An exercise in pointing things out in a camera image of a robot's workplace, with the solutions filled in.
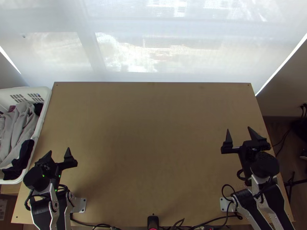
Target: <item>plywood tabletop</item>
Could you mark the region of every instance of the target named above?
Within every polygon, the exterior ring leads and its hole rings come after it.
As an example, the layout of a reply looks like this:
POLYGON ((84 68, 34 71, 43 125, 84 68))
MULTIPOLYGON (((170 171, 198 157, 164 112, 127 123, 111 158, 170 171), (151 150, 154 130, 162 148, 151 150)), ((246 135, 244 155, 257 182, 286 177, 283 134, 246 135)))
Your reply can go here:
MULTIPOLYGON (((248 126, 269 139, 248 83, 56 82, 31 164, 49 150, 61 162, 70 147, 79 164, 61 183, 87 198, 79 221, 145 226, 154 213, 161 226, 196 225, 225 215, 224 184, 244 188, 238 156, 220 147, 227 128, 234 145, 249 140, 248 126)), ((31 223, 28 193, 22 184, 12 222, 31 223)))

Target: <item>sheer curtain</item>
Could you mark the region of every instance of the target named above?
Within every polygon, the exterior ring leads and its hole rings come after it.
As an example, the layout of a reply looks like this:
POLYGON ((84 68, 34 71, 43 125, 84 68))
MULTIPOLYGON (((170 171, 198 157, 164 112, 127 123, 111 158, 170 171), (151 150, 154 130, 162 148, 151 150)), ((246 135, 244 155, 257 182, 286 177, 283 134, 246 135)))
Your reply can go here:
POLYGON ((0 46, 30 86, 251 82, 307 32, 305 0, 0 0, 0 46))

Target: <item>black cable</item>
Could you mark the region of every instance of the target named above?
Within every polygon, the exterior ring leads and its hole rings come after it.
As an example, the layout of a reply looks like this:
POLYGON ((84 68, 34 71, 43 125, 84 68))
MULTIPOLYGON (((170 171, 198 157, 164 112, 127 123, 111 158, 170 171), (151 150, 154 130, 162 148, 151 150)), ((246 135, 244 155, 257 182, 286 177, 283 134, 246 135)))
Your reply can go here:
POLYGON ((30 200, 30 197, 32 196, 33 192, 34 192, 34 189, 31 189, 31 191, 30 191, 30 193, 29 193, 29 195, 28 195, 28 197, 25 201, 25 207, 26 207, 26 210, 28 210, 28 211, 31 211, 31 208, 28 205, 28 201, 30 200))
POLYGON ((104 224, 104 223, 102 223, 102 224, 97 224, 92 230, 95 230, 96 228, 110 228, 111 226, 110 225, 106 225, 106 224, 104 224))
POLYGON ((180 227, 182 224, 183 224, 183 222, 185 221, 185 219, 183 218, 183 219, 181 219, 181 220, 178 220, 176 223, 174 223, 174 225, 173 226, 171 226, 171 228, 170 228, 170 230, 174 230, 175 228, 178 228, 178 227, 180 227))
POLYGON ((223 187, 222 187, 222 195, 223 195, 223 197, 224 197, 225 200, 233 202, 233 200, 230 200, 230 199, 226 198, 225 195, 224 195, 224 188, 225 188, 226 186, 231 187, 232 190, 233 190, 233 192, 235 192, 233 186, 231 186, 230 184, 224 184, 223 187))
POLYGON ((285 141, 286 141, 286 138, 285 138, 284 141, 282 142, 281 148, 278 150, 278 152, 276 153, 275 157, 277 157, 278 154, 281 152, 282 148, 284 147, 285 141))
POLYGON ((233 203, 233 202, 229 202, 229 204, 228 204, 228 206, 227 206, 226 220, 225 220, 225 222, 223 223, 223 225, 219 226, 218 228, 223 228, 223 227, 227 224, 227 220, 228 220, 228 211, 229 211, 229 207, 230 207, 231 203, 233 203))
POLYGON ((111 228, 112 226, 111 225, 108 225, 108 224, 105 224, 105 223, 99 223, 99 224, 96 224, 96 225, 93 225, 93 224, 89 224, 89 223, 83 223, 83 222, 80 222, 78 220, 75 220, 73 218, 73 214, 70 213, 70 220, 73 221, 73 222, 76 222, 78 224, 81 224, 81 225, 84 225, 84 226, 89 226, 89 227, 94 227, 93 229, 97 228, 97 227, 104 227, 104 228, 111 228))
MULTIPOLYGON (((301 115, 301 117, 300 117, 300 118, 302 119, 302 118, 303 118, 303 115, 304 115, 304 106, 301 105, 300 108, 302 109, 302 115, 301 115)), ((287 138, 287 136, 288 136, 288 134, 290 133, 290 131, 292 130, 292 128, 293 128, 293 127, 291 127, 290 129, 288 129, 288 130, 284 133, 284 135, 282 136, 281 140, 280 140, 278 143, 272 145, 272 147, 275 147, 275 146, 279 145, 280 143, 282 143, 282 142, 287 138)))
POLYGON ((240 169, 240 170, 237 172, 237 178, 239 178, 239 179, 242 180, 242 181, 246 181, 246 177, 242 177, 242 176, 241 176, 241 173, 243 173, 243 169, 240 169))

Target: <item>white plastic basket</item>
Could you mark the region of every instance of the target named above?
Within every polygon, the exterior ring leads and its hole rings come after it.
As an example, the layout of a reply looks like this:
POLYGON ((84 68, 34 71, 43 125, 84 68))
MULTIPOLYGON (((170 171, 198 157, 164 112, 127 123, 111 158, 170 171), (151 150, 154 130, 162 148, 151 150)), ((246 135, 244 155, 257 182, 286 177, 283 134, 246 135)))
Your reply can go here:
POLYGON ((35 131, 31 137, 31 139, 33 139, 35 143, 27 167, 15 180, 4 181, 3 178, 0 178, 0 184, 17 184, 22 181, 23 177, 29 170, 32 156, 36 148, 37 140, 40 136, 41 128, 43 127, 50 97, 51 89, 49 89, 48 87, 16 87, 10 89, 0 89, 0 111, 2 112, 8 111, 10 105, 16 105, 20 102, 29 101, 34 103, 44 103, 40 117, 37 121, 35 131))

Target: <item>wooden floor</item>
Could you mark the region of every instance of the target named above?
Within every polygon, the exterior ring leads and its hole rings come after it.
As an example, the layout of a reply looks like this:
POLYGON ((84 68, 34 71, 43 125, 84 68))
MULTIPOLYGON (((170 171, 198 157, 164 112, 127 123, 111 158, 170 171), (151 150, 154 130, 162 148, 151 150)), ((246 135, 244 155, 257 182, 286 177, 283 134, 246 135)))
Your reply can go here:
MULTIPOLYGON (((265 118, 266 127, 273 144, 281 140, 283 134, 289 129, 290 122, 285 120, 274 119, 274 118, 265 118)), ((280 146, 274 147, 275 153, 278 152, 280 146)), ((295 180, 301 180, 307 178, 306 168, 307 161, 304 161, 299 158, 303 148, 307 148, 307 144, 300 140, 296 134, 290 132, 285 145, 278 155, 278 160, 280 163, 281 174, 284 181, 287 181, 292 174, 292 171, 295 171, 295 180)), ((307 226, 307 183, 300 184, 293 187, 292 190, 292 199, 291 199, 291 209, 293 212, 294 223, 296 230, 305 230, 307 226)), ((232 230, 253 230, 250 225, 237 225, 229 226, 232 230)), ((32 230, 35 229, 33 225, 25 225, 24 229, 32 230)), ((78 230, 91 229, 91 228, 73 228, 78 230)))

